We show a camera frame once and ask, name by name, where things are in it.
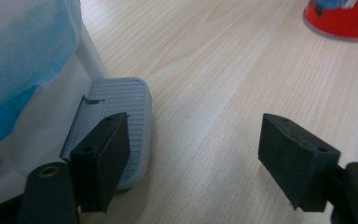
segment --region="red container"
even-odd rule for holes
[[[323,34],[358,38],[358,0],[352,7],[322,10],[318,10],[316,3],[312,3],[305,8],[304,18],[312,29]]]

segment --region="blue plastic bag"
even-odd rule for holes
[[[78,0],[0,0],[0,140],[72,58],[81,28]]]

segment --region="light wood grain surface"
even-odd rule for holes
[[[294,211],[257,159],[263,113],[358,161],[358,43],[312,32],[308,0],[82,0],[111,77],[153,97],[144,180],[82,223],[330,223]]]

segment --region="gray textured pedal surface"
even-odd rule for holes
[[[131,156],[117,186],[130,189],[145,175],[151,132],[152,100],[144,81],[136,77],[107,78],[93,83],[91,101],[103,101],[101,119],[127,112]]]

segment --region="gray plastic foot pedal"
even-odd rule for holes
[[[130,189],[145,175],[152,119],[152,99],[144,81],[136,77],[107,78],[93,83],[88,99],[77,110],[61,158],[69,160],[70,151],[107,116],[126,112],[130,138],[130,159],[117,189]]]

